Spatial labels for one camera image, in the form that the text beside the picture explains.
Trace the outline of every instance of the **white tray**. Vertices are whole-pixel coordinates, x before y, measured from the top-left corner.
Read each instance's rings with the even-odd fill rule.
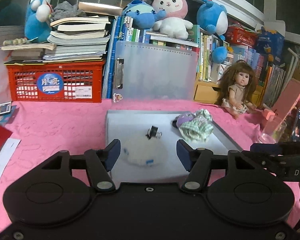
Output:
[[[121,147],[137,132],[146,135],[151,126],[158,127],[162,132],[160,140],[169,149],[167,161],[151,167],[137,166],[128,163],[123,158],[123,150],[110,175],[116,184],[121,182],[178,182],[181,183],[189,174],[181,164],[177,152],[176,143],[182,139],[178,129],[172,126],[172,121],[183,114],[182,112],[167,111],[138,111],[138,110],[108,110],[106,115],[106,145],[113,139],[121,141]],[[214,154],[227,155],[229,150],[242,151],[215,122],[214,131],[207,143],[188,143],[193,149],[206,148]]]

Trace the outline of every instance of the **transparent cup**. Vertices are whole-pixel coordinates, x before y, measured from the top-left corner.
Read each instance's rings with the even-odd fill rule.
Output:
[[[274,144],[279,142],[287,124],[277,116],[271,116],[259,134],[258,143]]]

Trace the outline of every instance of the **screw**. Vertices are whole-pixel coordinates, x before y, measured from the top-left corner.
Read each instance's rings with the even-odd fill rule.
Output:
[[[184,185],[187,189],[197,189],[200,187],[200,183],[196,181],[188,181]]]
[[[279,232],[275,235],[275,240],[284,240],[286,238],[286,234],[284,232]]]
[[[153,187],[146,187],[146,192],[153,192],[154,188]]]
[[[13,233],[13,238],[15,240],[22,240],[24,238],[23,234],[21,232],[14,232]]]
[[[97,184],[99,189],[110,189],[112,187],[112,183],[109,181],[101,181]]]

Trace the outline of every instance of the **black binder clip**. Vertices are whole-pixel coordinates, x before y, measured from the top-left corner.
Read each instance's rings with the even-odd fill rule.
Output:
[[[151,129],[148,130],[148,133],[146,134],[146,137],[150,140],[152,137],[156,137],[158,139],[161,138],[162,132],[158,132],[158,128],[155,126],[152,126]]]

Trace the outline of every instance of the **red plastic basket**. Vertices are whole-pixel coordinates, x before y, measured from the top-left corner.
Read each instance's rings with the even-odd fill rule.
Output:
[[[225,37],[230,44],[246,45],[253,48],[258,36],[240,27],[229,26]]]
[[[13,101],[101,103],[103,65],[104,61],[43,65],[6,64],[11,98]],[[61,77],[58,92],[46,94],[48,92],[42,92],[38,88],[37,81],[45,73]]]

